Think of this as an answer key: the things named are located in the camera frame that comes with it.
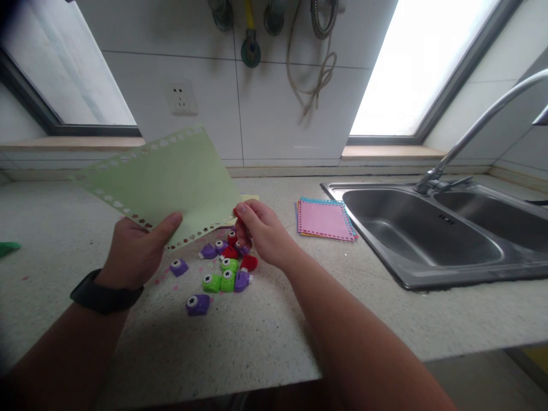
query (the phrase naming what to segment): floor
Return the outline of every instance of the floor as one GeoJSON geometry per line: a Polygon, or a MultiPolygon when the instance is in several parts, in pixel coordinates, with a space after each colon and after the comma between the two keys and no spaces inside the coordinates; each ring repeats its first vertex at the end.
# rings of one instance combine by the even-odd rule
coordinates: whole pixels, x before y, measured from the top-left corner
{"type": "Polygon", "coordinates": [[[504,351],[430,362],[427,367],[461,411],[548,410],[548,394],[504,351]]]}
{"type": "MultiPolygon", "coordinates": [[[[460,411],[546,411],[548,393],[539,388],[502,350],[430,362],[432,372],[460,411]]],[[[147,408],[147,411],[342,411],[339,404],[317,404],[321,382],[307,382],[251,394],[223,396],[147,408]]]]}

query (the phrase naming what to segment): hand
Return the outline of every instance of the hand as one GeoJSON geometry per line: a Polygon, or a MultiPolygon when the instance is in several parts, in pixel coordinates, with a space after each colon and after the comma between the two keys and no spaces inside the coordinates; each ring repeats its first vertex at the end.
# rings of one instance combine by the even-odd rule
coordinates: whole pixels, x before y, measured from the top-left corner
{"type": "Polygon", "coordinates": [[[165,218],[151,232],[124,218],[114,226],[107,262],[95,283],[113,289],[137,289],[160,266],[164,245],[183,221],[181,213],[165,218]]]}
{"type": "Polygon", "coordinates": [[[261,258],[268,264],[284,269],[284,263],[290,260],[300,247],[281,225],[276,213],[257,200],[247,200],[236,206],[238,221],[236,232],[241,245],[253,245],[261,258]]]}

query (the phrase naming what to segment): yellow handle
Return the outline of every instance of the yellow handle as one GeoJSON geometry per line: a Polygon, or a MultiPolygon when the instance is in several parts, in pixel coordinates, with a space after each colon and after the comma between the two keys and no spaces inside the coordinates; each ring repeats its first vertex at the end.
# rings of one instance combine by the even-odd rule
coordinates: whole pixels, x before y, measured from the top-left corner
{"type": "Polygon", "coordinates": [[[247,28],[254,30],[255,21],[253,20],[253,7],[251,7],[251,0],[245,0],[245,18],[247,20],[247,28]]]}

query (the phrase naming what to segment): light green cardstock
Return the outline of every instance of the light green cardstock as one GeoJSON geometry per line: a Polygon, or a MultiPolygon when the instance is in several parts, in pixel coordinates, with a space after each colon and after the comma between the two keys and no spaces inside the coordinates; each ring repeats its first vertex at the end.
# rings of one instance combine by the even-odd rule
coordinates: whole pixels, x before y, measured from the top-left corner
{"type": "Polygon", "coordinates": [[[72,179],[149,230],[169,214],[183,213],[166,249],[191,243],[233,219],[241,201],[202,124],[94,164],[72,179]]]}

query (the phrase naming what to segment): faucet handle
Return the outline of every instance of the faucet handle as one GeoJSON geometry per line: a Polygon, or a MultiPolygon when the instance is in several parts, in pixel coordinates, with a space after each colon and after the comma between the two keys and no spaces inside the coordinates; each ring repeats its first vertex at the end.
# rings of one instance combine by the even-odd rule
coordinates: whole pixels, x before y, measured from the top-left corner
{"type": "Polygon", "coordinates": [[[448,183],[451,185],[451,188],[452,188],[452,187],[460,186],[461,184],[466,184],[467,182],[471,181],[472,178],[473,176],[468,176],[468,177],[464,177],[463,179],[455,180],[448,183]]]}
{"type": "Polygon", "coordinates": [[[433,188],[437,192],[442,193],[442,192],[446,192],[446,191],[451,190],[453,187],[460,186],[461,184],[466,184],[470,180],[472,180],[472,176],[465,177],[461,180],[454,180],[454,181],[449,181],[449,182],[442,182],[442,181],[439,181],[439,180],[430,180],[428,182],[428,186],[430,188],[433,188]]]}

